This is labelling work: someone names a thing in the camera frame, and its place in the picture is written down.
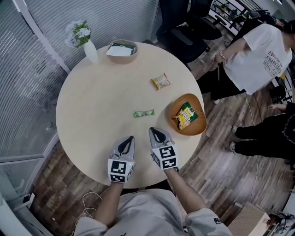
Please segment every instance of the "round table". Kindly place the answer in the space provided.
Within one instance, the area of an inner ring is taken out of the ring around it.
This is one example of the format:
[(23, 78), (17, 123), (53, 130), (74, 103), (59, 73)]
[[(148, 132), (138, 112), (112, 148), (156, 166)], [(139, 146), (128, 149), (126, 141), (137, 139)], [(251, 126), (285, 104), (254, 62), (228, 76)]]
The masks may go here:
[[(59, 94), (56, 124), (61, 144), (85, 175), (109, 185), (107, 160), (117, 139), (135, 137), (135, 169), (124, 188), (141, 188), (166, 179), (152, 160), (150, 127), (168, 131), (178, 148), (179, 168), (195, 151), (201, 135), (184, 136), (166, 118), (170, 103), (183, 94), (195, 94), (204, 109), (199, 86), (188, 68), (169, 52), (138, 44), (138, 57), (129, 64), (116, 64), (98, 50), (99, 63), (87, 58), (70, 72)], [(151, 82), (165, 73), (171, 85), (157, 90)], [(135, 111), (154, 109), (155, 115), (134, 118)]]

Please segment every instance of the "white vase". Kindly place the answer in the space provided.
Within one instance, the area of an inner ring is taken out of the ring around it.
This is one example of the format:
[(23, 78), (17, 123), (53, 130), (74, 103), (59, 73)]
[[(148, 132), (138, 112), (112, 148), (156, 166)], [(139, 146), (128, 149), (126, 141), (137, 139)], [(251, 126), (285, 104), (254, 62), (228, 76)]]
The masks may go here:
[(98, 63), (97, 51), (96, 51), (94, 44), (92, 43), (92, 41), (90, 39), (88, 40), (87, 43), (83, 44), (83, 48), (84, 48), (84, 52), (85, 52), (87, 58), (89, 59), (89, 61), (91, 61), (93, 64)]

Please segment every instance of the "bracelet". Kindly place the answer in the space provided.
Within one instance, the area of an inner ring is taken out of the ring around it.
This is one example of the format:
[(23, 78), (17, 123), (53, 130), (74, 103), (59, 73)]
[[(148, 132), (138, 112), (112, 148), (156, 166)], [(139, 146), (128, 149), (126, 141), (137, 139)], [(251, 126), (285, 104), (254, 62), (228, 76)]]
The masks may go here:
[(219, 55), (222, 57), (223, 60), (227, 60), (227, 58), (222, 53), (223, 51), (220, 51)]

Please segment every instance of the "black pants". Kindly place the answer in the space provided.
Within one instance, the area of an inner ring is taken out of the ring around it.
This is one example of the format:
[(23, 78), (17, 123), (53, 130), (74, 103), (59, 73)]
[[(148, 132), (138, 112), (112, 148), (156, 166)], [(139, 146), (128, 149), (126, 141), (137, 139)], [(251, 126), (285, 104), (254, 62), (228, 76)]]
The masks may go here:
[[(167, 180), (164, 180), (164, 181), (162, 181), (160, 183), (156, 183), (154, 185), (145, 187), (145, 189), (164, 189), (164, 190), (171, 191), (174, 194), (174, 192), (172, 191), (172, 189), (171, 189), (171, 187), (170, 187)], [(124, 194), (135, 193), (135, 192), (138, 192), (138, 189), (123, 189), (122, 193), (121, 193), (121, 196), (124, 195)]]
[(197, 80), (202, 94), (211, 92), (211, 99), (217, 100), (245, 92), (244, 89), (240, 91), (228, 78), (222, 65), (219, 66), (219, 69), (220, 80), (218, 80), (218, 68), (213, 71), (208, 71)]
[(277, 129), (276, 117), (268, 117), (262, 123), (250, 127), (238, 127), (236, 136), (241, 139), (252, 139), (236, 143), (235, 152), (245, 156), (261, 155), (291, 159), (295, 145)]

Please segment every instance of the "wooden bowl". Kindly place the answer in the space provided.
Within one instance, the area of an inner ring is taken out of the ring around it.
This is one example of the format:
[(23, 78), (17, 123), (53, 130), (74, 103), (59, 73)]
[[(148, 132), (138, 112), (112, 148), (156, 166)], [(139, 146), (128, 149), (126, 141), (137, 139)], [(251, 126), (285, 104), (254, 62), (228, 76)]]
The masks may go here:
[[(198, 118), (190, 123), (187, 127), (179, 130), (178, 120), (174, 119), (177, 113), (180, 111), (184, 103), (188, 102), (194, 111), (197, 113)], [(203, 112), (202, 106), (199, 99), (194, 94), (185, 94), (175, 100), (175, 102), (170, 106), (168, 114), (169, 124), (176, 130), (176, 132), (182, 135), (198, 135), (204, 132), (207, 127), (207, 121), (205, 114)]]
[(113, 43), (121, 43), (121, 44), (133, 45), (135, 47), (135, 53), (133, 55), (130, 55), (130, 56), (111, 56), (111, 55), (107, 55), (108, 58), (112, 62), (120, 63), (120, 64), (128, 64), (128, 63), (134, 61), (137, 58), (138, 46), (134, 42), (131, 42), (129, 40), (124, 40), (124, 39), (115, 40), (115, 41), (111, 42), (110, 46), (108, 47), (108, 50), (109, 50), (109, 48), (111, 47), (111, 45)]

